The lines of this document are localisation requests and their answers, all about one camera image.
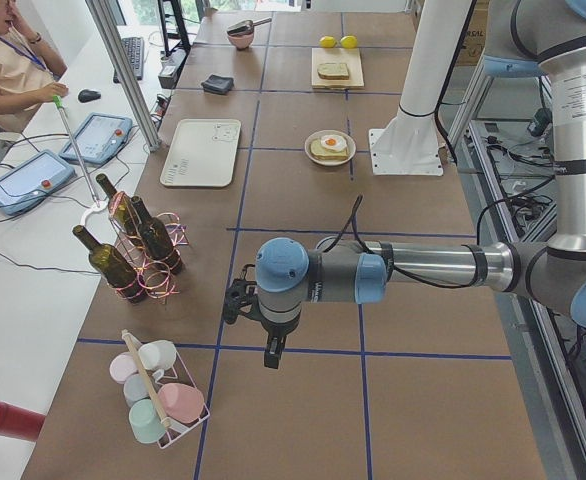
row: beige shirt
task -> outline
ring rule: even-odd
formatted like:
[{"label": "beige shirt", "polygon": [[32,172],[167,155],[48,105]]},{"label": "beige shirt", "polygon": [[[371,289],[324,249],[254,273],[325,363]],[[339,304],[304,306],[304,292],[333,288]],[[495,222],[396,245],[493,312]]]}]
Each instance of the beige shirt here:
[{"label": "beige shirt", "polygon": [[[3,38],[23,52],[30,52],[28,41],[14,28]],[[53,81],[51,72],[42,70],[28,57],[18,54],[0,40],[0,95],[37,90]],[[22,132],[38,108],[39,105],[34,105],[23,112],[0,115],[0,128],[10,132]]]}]

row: mint green mug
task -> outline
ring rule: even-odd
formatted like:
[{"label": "mint green mug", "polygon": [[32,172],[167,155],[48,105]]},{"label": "mint green mug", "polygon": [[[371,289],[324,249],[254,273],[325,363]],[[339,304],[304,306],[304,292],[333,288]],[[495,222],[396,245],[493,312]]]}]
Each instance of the mint green mug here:
[{"label": "mint green mug", "polygon": [[166,434],[166,428],[157,416],[153,402],[145,398],[135,402],[129,410],[133,435],[140,443],[155,443]]}]

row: wall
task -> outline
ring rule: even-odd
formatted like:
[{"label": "wall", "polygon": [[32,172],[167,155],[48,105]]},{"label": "wall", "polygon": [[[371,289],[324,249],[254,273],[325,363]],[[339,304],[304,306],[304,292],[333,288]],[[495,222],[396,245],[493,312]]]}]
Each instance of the wall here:
[{"label": "wall", "polygon": [[67,64],[97,32],[85,0],[20,0],[19,8],[29,24],[55,46]]}]

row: cardboard box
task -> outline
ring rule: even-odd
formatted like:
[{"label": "cardboard box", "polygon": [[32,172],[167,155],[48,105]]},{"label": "cardboard box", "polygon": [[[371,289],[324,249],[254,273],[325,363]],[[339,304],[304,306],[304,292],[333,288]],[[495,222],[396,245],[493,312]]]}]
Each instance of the cardboard box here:
[{"label": "cardboard box", "polygon": [[[422,5],[428,0],[418,0],[413,23],[417,29],[420,22],[420,15],[422,13]],[[471,23],[466,31],[466,37],[464,39],[464,45],[458,55],[456,65],[461,66],[473,66],[477,65],[477,62],[482,55],[484,50],[484,44],[486,42],[486,22],[488,20],[488,6],[490,0],[478,0],[475,5],[475,11],[471,17]]]},{"label": "cardboard box", "polygon": [[457,57],[456,65],[477,65],[484,44],[486,43],[486,22],[488,20],[488,8],[476,8],[466,30],[464,45]]}]

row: white desk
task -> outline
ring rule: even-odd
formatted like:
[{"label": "white desk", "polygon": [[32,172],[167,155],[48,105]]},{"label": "white desk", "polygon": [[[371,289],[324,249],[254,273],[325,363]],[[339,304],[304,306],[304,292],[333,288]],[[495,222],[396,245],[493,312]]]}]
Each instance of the white desk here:
[{"label": "white desk", "polygon": [[[140,87],[149,108],[155,103],[156,95],[162,93],[157,79],[161,69],[160,47],[148,41],[153,31],[140,30],[140,27],[121,31],[122,36],[140,34],[146,38],[147,57]],[[96,34],[61,79],[69,87],[64,106],[71,128],[77,128],[91,112],[128,116],[136,123],[124,91],[112,82],[112,75],[113,66],[102,39]],[[102,98],[79,103],[77,94],[83,88],[99,90]],[[24,132],[29,137],[47,133],[64,133],[59,113],[52,103],[40,108]],[[40,149],[57,152],[65,141],[58,137],[34,142]],[[9,152],[4,162],[18,165],[35,153],[32,146],[23,142]],[[121,189],[135,190],[147,155],[144,138],[137,133],[119,155],[131,169],[119,185]],[[100,171],[116,181],[126,167],[114,159]],[[57,194],[73,197],[84,204],[92,203],[83,179]],[[92,270],[87,261],[88,252],[71,234],[83,211],[71,200],[49,198],[24,216],[0,223],[0,252],[18,263]],[[87,227],[101,241],[110,242],[115,238],[106,212],[91,216]],[[37,412],[48,411],[98,281],[97,275],[18,268],[0,258],[0,400]],[[33,446],[30,442],[0,436],[0,480],[15,480],[21,476]]]}]

